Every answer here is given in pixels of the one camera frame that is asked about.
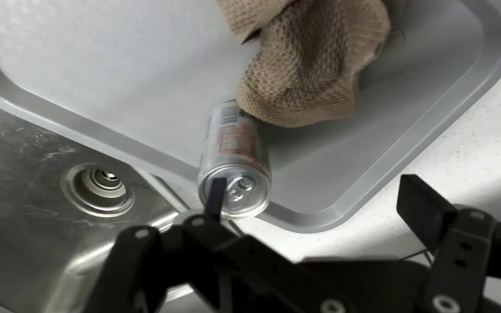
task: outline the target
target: drain plug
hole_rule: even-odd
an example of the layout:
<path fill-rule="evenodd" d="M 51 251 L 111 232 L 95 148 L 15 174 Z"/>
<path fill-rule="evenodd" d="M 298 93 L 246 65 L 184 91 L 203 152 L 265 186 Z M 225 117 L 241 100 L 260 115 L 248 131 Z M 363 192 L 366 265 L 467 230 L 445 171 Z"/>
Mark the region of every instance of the drain plug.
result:
<path fill-rule="evenodd" d="M 60 188 L 76 209 L 97 218 L 116 218 L 133 206 L 133 192 L 116 174 L 95 166 L 69 169 Z"/>

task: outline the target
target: brown rag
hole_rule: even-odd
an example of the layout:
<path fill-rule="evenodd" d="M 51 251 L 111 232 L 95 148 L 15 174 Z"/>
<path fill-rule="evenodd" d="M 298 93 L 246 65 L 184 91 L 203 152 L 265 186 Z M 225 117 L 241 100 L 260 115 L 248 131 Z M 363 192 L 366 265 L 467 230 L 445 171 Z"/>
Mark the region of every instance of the brown rag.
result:
<path fill-rule="evenodd" d="M 279 127 L 351 117 L 356 77 L 389 33 L 382 2 L 405 0 L 217 0 L 238 42 L 260 39 L 238 107 Z"/>

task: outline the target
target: gray surface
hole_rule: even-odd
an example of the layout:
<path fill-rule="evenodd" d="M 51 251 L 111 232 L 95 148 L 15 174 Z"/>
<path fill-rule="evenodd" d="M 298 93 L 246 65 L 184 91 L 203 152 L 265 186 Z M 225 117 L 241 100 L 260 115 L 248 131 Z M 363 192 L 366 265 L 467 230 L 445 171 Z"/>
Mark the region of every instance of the gray surface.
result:
<path fill-rule="evenodd" d="M 78 164 L 114 173 L 133 190 L 133 207 L 107 220 L 72 207 L 58 183 Z M 118 232 L 177 216 L 151 185 L 121 162 L 0 112 L 0 305 L 74 313 Z"/>
<path fill-rule="evenodd" d="M 210 107 L 234 93 L 255 47 L 229 44 L 211 4 L 194 2 L 198 16 L 189 4 L 0 0 L 0 108 L 194 190 Z M 262 220 L 293 232 L 340 225 L 501 75 L 501 0 L 410 0 L 403 32 L 365 73 L 352 120 L 269 131 Z"/>

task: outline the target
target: countertop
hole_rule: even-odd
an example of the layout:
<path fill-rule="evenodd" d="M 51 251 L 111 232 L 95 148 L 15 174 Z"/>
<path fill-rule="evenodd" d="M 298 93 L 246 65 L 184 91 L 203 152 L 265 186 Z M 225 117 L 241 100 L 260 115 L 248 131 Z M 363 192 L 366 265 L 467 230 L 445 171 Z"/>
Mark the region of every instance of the countertop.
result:
<path fill-rule="evenodd" d="M 417 174 L 452 204 L 478 207 L 501 221 L 501 79 L 401 174 Z M 422 246 L 394 213 L 398 180 L 349 221 L 323 233 L 290 233 L 260 220 L 238 226 L 290 260 L 410 256 Z"/>

